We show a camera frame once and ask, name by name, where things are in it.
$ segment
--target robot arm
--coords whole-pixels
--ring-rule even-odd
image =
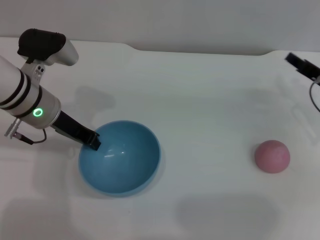
[[[71,42],[60,33],[29,29],[19,38],[18,54],[26,59],[21,69],[0,56],[0,109],[16,117],[5,135],[34,143],[17,132],[23,121],[36,129],[53,127],[59,134],[98,150],[99,135],[61,111],[59,99],[39,85],[45,65],[71,66],[78,61]]]

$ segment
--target pink ball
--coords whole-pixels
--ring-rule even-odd
[[[256,165],[264,172],[277,174],[290,163],[290,152],[280,141],[269,140],[261,143],[254,153]]]

